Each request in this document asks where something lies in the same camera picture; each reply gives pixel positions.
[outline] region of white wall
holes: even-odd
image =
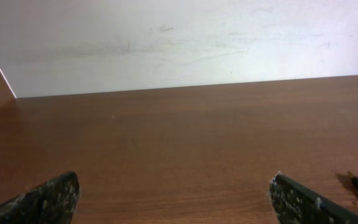
[[[18,97],[358,74],[358,0],[0,0]]]

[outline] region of tabletop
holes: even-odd
[[[20,98],[0,203],[67,170],[72,223],[277,223],[278,170],[358,214],[358,76]]]

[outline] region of wooden table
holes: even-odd
[[[0,203],[66,170],[72,223],[276,223],[278,170],[358,213],[358,76],[43,98],[0,109]]]

